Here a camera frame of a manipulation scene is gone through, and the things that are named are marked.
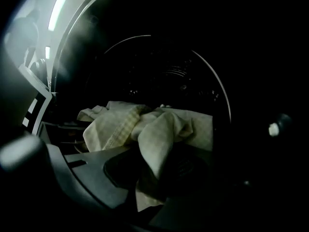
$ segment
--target laundry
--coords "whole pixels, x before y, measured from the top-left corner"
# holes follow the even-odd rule
[[[84,131],[89,152],[112,149],[138,142],[140,153],[156,179],[173,148],[181,142],[212,151],[212,116],[173,108],[156,108],[122,101],[110,101],[106,107],[82,110],[78,120],[92,123]],[[136,190],[139,200],[147,203],[148,195]],[[152,200],[143,207],[160,204]]]

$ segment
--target white towel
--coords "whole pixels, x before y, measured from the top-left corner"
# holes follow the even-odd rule
[[[90,152],[138,141],[140,152],[157,179],[174,142],[212,151],[212,116],[197,112],[110,101],[106,108],[82,110],[79,120],[93,122],[84,131]]]

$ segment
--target towel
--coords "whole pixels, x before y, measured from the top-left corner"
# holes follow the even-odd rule
[[[154,185],[160,179],[175,142],[212,151],[212,116],[206,114],[173,108],[156,108],[152,111],[146,105],[110,101],[106,107],[82,110],[77,119],[92,121],[83,134],[90,152],[137,141],[151,171],[145,170],[144,175],[153,176],[151,183]],[[138,211],[163,203],[139,188],[141,182],[146,184],[149,181],[139,180],[137,183]]]

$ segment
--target checkered towel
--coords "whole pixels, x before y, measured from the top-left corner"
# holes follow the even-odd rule
[[[84,131],[90,152],[138,141],[144,160],[157,179],[174,142],[212,150],[212,116],[172,108],[110,101],[82,110],[78,120],[93,121]]]

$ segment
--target cloth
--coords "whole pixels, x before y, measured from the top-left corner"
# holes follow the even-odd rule
[[[160,179],[174,142],[182,141],[212,151],[212,116],[206,114],[173,108],[156,108],[152,111],[146,105],[110,101],[106,107],[82,110],[77,119],[92,121],[83,134],[90,152],[137,141],[151,171],[144,171],[144,174],[153,176],[151,183]],[[146,182],[140,179],[136,187],[139,211],[162,204],[162,199],[154,198],[140,188]]]

